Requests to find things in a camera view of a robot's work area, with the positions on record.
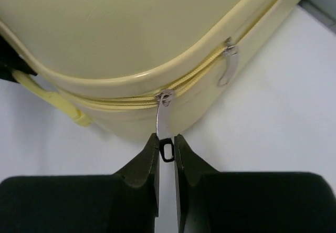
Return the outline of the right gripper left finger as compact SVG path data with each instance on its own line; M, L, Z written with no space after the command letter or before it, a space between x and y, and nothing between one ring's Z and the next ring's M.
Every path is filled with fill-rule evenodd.
M111 175L16 176L1 182L1 232L154 232L159 141Z

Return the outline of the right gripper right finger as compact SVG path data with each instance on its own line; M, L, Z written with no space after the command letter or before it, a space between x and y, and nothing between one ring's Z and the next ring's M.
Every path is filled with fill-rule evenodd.
M335 232L335 194L309 172L221 172L175 137L179 232Z

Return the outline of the cream yellow hard-shell suitcase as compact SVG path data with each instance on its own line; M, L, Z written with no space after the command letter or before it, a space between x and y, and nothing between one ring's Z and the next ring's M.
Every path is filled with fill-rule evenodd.
M63 112L131 140L199 120L301 0L1 0L1 76ZM238 47L229 84L225 40Z

